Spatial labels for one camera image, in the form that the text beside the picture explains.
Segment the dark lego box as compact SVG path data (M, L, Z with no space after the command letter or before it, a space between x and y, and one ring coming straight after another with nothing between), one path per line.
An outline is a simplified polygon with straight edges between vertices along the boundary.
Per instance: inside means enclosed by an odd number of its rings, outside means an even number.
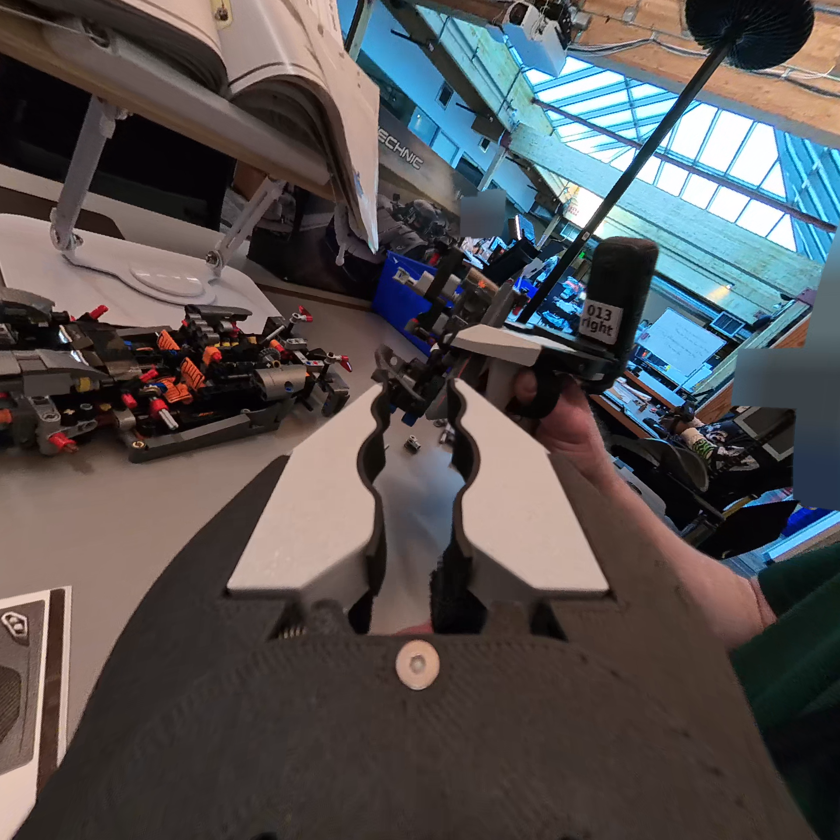
M387 110L380 113L377 136L378 249L371 250L353 230L342 206L334 208L316 238L322 287L367 301L375 294L389 251L427 262L436 245L451 245L459 238L460 200L476 194L473 185ZM342 267L335 264L339 243L347 246Z

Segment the person's right hand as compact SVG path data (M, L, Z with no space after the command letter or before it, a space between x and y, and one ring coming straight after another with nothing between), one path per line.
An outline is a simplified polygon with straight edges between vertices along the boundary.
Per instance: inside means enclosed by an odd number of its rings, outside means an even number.
M587 398L574 378L562 374L552 411L537 421L535 439L550 453L561 454L593 484L610 476L613 462Z

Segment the person's right forearm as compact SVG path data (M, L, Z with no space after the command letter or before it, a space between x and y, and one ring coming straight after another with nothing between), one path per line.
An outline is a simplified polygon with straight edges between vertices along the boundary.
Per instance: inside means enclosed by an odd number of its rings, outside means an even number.
M618 476L603 448L593 455L570 452L568 456L583 477L621 512L630 529L651 543L727 650L746 644L776 622L760 585L737 576L670 531Z

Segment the instruction booklet stack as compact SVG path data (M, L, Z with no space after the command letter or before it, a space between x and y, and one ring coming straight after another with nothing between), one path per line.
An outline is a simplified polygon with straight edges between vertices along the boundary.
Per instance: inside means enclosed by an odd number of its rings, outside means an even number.
M378 249L379 91L343 48L335 2L34 5L62 57L328 185Z

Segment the sticker sheet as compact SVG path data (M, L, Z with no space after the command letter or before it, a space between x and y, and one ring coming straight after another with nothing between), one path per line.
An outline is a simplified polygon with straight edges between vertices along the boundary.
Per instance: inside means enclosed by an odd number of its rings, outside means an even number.
M1 601L1 838L12 838L68 742L71 587Z

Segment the grey lego assembly orange stripe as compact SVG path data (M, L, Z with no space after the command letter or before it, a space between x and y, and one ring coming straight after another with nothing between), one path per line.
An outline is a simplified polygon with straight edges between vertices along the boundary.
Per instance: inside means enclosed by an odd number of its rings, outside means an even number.
M392 410L403 411L412 425L440 393L445 381L466 367L466 352L452 349L456 333L467 327L501 326L528 296L516 288L532 248L514 248L485 268L478 268L461 248L451 245L437 252L434 275L424 272L413 283L431 308L408 322L406 330L431 345L428 357L405 360L386 345L374 352L376 367L384 371Z

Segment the lego car chassis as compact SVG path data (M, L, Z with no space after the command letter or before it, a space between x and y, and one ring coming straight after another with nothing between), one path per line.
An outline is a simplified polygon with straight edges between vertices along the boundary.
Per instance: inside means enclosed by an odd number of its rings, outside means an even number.
M243 308L185 306L168 327L124 327L100 306L73 318L53 301L2 288L2 447L54 457L103 428L132 463L274 432L291 410L340 412L350 358L297 336L304 307L245 332Z

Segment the black pole with ribbed disc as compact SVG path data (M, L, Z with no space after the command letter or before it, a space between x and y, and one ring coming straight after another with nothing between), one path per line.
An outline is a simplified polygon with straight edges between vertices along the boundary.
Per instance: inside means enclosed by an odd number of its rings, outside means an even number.
M812 34L815 21L813 3L808 1L687 1L685 14L689 33L707 51L706 58L656 129L636 152L591 219L521 310L519 323L529 322L553 285L582 252L585 243L606 219L721 63L727 61L732 67L741 70L777 67L802 49Z

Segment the scattered small lego pieces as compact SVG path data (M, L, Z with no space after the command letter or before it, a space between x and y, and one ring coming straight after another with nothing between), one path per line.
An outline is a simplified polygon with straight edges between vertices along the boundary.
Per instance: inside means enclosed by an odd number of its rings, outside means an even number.
M439 448L451 449L455 441L454 429L445 423L443 426L437 427L436 446ZM413 455L419 453L423 444L416 435L409 435L405 441L404 448Z

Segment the blue plastic bin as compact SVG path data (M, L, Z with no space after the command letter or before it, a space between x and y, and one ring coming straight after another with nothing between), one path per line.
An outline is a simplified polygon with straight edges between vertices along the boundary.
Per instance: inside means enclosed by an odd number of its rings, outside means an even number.
M428 357L432 350L431 345L406 330L409 321L427 312L432 306L431 302L427 301L423 294L416 293L413 287L413 283L420 280L426 271L434 275L436 269L389 251L371 308L405 337L421 355Z

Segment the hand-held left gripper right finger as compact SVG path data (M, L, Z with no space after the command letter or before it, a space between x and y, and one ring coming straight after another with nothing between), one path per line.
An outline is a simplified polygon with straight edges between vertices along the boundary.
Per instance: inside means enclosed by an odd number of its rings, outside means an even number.
M548 451L464 380L449 382L454 540L482 603L594 599L609 584Z

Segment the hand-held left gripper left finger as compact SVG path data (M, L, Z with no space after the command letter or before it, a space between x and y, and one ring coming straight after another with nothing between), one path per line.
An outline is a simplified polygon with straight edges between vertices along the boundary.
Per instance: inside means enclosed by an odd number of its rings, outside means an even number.
M373 384L290 453L227 582L232 596L361 599L384 575L387 394Z

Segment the thin white stand rod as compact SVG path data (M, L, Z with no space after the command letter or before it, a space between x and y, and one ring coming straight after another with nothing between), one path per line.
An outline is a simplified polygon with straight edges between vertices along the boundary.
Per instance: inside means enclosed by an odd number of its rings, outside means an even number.
M58 203L49 216L52 245L68 260L74 259L82 243L75 228L104 147L118 121L127 116L124 109L96 96L89 100Z
M220 280L229 260L251 235L258 221L265 215L270 205L282 194L287 182L266 177L236 217L234 224L225 236L205 257L209 268L210 281Z

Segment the white board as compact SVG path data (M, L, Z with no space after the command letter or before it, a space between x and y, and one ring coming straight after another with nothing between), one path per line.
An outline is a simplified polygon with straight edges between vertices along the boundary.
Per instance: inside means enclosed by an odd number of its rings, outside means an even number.
M647 362L677 385L688 382L725 343L671 308L637 337Z

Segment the black office chair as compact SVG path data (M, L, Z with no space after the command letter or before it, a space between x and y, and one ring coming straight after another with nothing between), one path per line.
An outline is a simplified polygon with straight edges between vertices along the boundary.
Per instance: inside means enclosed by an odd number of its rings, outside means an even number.
M697 454L661 438L613 435L607 440L612 454L632 454L632 464L645 463L649 476L659 476L660 481L668 487L666 504L674 499L683 498L685 503L691 501L696 507L695 521L708 522L711 527L717 527L723 522L722 513L705 499L709 475L704 460Z

